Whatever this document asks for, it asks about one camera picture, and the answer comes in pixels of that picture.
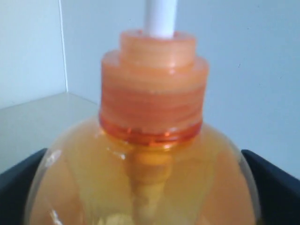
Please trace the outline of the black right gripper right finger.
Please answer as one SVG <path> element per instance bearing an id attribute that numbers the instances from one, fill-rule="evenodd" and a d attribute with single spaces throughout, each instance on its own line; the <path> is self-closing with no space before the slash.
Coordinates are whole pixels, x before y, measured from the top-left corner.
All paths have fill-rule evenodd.
<path id="1" fill-rule="evenodd" d="M 242 150 L 260 199 L 260 225 L 300 225 L 300 180 L 250 150 Z"/>

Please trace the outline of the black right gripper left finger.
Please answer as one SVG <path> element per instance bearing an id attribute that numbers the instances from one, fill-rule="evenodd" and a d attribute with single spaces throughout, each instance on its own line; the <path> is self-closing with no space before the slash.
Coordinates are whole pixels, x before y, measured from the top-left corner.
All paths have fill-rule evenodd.
<path id="1" fill-rule="evenodd" d="M 21 225 L 31 183 L 46 148 L 0 174 L 0 225 Z"/>

